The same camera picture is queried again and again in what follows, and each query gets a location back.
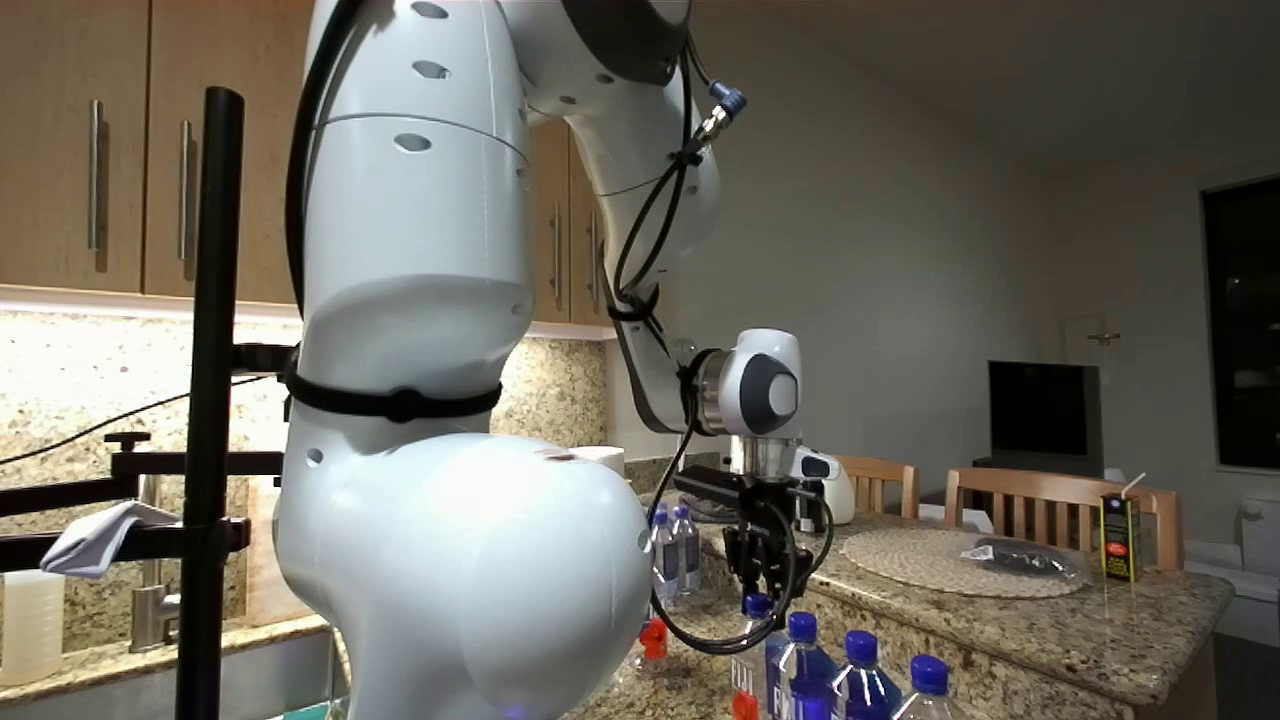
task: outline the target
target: black pole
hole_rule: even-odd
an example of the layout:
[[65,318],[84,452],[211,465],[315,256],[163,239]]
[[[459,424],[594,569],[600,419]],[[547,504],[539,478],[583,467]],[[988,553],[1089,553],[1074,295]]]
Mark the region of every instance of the black pole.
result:
[[186,504],[184,504],[184,608],[176,652],[176,720],[216,720],[222,646],[222,512],[227,512],[227,406],[239,256],[239,145],[245,99],[202,87],[197,338],[186,406]]

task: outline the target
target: ceiling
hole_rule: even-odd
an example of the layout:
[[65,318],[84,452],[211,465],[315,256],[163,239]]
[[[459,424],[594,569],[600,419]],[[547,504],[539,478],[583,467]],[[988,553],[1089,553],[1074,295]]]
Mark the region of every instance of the ceiling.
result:
[[1041,168],[1280,136],[1280,0],[752,0]]

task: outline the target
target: television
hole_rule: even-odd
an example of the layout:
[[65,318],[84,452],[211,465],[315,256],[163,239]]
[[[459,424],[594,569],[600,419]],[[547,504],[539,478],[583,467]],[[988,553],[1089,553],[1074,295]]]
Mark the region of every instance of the television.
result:
[[988,467],[1102,473],[1098,373],[1091,365],[988,361]]

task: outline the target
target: white wall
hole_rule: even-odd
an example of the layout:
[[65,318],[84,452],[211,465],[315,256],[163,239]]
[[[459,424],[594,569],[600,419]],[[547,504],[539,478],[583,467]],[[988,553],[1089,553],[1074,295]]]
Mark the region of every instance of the white wall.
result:
[[1239,494],[1280,494],[1280,473],[1214,465],[1199,190],[1271,173],[1276,130],[1052,182],[1052,306],[1121,331],[1098,351],[1108,465],[1179,489],[1188,535],[1214,543],[1236,542]]
[[[679,338],[796,330],[820,449],[908,455],[930,486],[984,455],[988,358],[1052,351],[1041,182],[752,5],[701,5],[701,57],[752,108],[717,145],[722,219],[679,277]],[[671,452],[643,449],[619,382],[614,441]]]

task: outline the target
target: kitchen cabinet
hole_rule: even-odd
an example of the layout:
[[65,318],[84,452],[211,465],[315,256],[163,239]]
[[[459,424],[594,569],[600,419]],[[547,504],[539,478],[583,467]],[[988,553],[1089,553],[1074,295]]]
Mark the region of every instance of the kitchen cabinet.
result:
[[530,318],[545,330],[608,330],[603,218],[565,120],[530,130]]
[[302,75],[309,0],[163,0],[152,10],[143,294],[190,294],[202,87],[245,97],[239,295],[292,299],[284,163]]
[[4,0],[0,27],[0,286],[134,294],[147,0]]
[[0,286],[186,295],[202,87],[245,97],[239,295],[287,299],[284,160],[311,0],[9,0]]

